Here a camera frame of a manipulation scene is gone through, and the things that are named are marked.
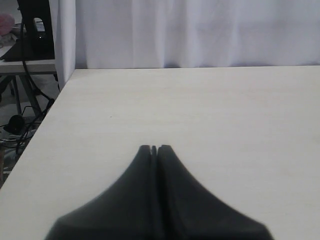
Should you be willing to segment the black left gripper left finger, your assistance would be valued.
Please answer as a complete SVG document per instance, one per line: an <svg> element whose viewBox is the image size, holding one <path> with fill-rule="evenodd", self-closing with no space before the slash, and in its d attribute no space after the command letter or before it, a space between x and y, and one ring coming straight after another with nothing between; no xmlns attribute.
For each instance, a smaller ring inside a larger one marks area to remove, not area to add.
<svg viewBox="0 0 320 240"><path fill-rule="evenodd" d="M61 216L48 240L155 240L154 146L142 145L124 173L99 196Z"/></svg>

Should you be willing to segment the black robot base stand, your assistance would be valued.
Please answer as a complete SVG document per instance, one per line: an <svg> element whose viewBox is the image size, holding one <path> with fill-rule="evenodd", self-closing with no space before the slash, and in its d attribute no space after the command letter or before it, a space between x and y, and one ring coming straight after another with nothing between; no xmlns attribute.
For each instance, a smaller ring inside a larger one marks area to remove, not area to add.
<svg viewBox="0 0 320 240"><path fill-rule="evenodd" d="M5 62L53 60L52 18L48 0L19 0L18 8L26 33L0 57Z"/></svg>

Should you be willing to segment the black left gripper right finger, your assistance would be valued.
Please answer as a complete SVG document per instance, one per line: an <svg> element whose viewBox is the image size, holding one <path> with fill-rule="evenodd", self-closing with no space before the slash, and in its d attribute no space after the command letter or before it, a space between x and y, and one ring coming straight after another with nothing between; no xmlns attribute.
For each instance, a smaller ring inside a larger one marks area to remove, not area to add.
<svg viewBox="0 0 320 240"><path fill-rule="evenodd" d="M199 183L169 145L158 149L157 174L166 239L273 239L265 225L227 205Z"/></svg>

